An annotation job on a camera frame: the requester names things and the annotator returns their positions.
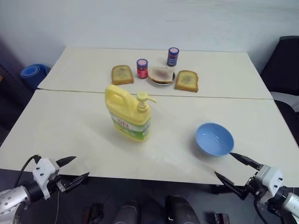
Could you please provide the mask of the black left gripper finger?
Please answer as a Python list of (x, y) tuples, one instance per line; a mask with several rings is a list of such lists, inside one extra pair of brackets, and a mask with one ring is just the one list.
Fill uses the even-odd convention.
[(62, 159), (59, 159), (56, 161), (56, 164), (59, 166), (59, 167), (63, 167), (67, 164), (69, 164), (71, 161), (73, 161), (74, 159), (76, 159), (76, 156), (68, 156), (68, 157), (65, 157), (65, 158), (62, 158)]
[(63, 183), (63, 187), (64, 187), (64, 193), (68, 193), (70, 191), (72, 191), (73, 189), (75, 189), (76, 187), (78, 187), (79, 185), (81, 185), (82, 183), (84, 183), (86, 181), (86, 179), (89, 176), (89, 172), (82, 174), (76, 178), (74, 178), (73, 180), (68, 180), (68, 181), (64, 181)]

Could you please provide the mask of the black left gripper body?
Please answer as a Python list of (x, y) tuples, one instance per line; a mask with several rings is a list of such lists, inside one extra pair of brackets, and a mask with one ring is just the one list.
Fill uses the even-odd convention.
[(65, 165), (66, 163), (58, 163), (58, 169), (56, 169), (54, 173), (50, 175), (49, 182), (47, 184), (47, 189), (50, 194), (53, 194), (57, 191), (61, 193), (67, 193), (70, 191), (69, 187), (65, 182), (63, 182), (63, 179), (59, 174), (60, 168)]

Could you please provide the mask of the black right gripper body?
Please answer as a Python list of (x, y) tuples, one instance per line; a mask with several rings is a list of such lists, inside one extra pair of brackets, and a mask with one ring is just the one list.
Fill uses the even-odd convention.
[(262, 180), (257, 177), (258, 172), (256, 172), (243, 187), (242, 200), (245, 200), (249, 194), (251, 194), (254, 199), (260, 201), (262, 197), (267, 192), (267, 187), (262, 184)]

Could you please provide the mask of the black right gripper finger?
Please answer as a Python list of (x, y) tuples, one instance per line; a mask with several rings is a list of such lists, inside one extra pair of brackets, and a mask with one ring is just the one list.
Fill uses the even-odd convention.
[(258, 171), (263, 167), (263, 164), (260, 164), (247, 156), (237, 154), (237, 153), (229, 153), (229, 154), (232, 155), (235, 159), (237, 159), (242, 164), (246, 166), (251, 166), (252, 168)]
[(218, 172), (214, 171), (215, 175), (218, 179), (223, 183), (224, 186), (228, 187), (233, 193), (235, 193), (240, 199), (244, 200), (248, 193), (244, 186), (238, 187), (228, 178), (224, 177), (223, 175), (219, 174)]

